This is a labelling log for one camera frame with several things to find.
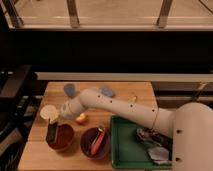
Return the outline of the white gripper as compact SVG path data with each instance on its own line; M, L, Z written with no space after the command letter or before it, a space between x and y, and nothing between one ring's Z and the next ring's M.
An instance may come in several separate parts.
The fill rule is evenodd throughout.
M70 111L67 103L64 103L60 108L60 116L64 119L73 119L73 113ZM54 124L59 119L59 113L55 112L50 116L49 123Z

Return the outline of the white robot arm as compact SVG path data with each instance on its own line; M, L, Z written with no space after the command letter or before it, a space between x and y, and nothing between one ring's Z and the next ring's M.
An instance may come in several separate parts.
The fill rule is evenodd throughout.
M213 171L213 109L190 102L175 111L110 98L89 88L67 100L50 119L75 119L89 108L117 114L173 139L172 171Z

